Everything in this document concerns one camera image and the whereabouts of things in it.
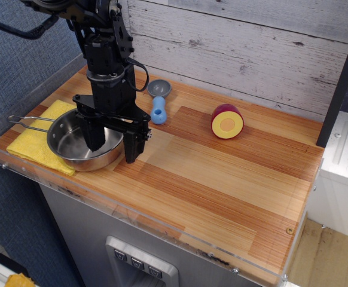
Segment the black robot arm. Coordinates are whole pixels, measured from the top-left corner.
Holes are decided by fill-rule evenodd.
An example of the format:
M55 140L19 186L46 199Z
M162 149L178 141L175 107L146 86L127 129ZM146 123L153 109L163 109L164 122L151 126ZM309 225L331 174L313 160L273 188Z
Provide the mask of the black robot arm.
M134 163L150 137L151 117L136 104L133 37L118 1L25 1L34 11L67 20L87 61L91 95L76 95L77 118L90 150L105 143L104 129L123 134L126 161Z

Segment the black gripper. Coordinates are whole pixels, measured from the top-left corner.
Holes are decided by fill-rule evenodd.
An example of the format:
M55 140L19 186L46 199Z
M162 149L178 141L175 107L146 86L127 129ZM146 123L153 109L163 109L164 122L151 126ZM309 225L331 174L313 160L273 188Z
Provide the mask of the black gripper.
M95 152L105 143L105 128L122 133L126 162L134 163L149 138L150 116L136 104L133 70L110 74L87 71L92 94L77 94L78 118L87 147Z

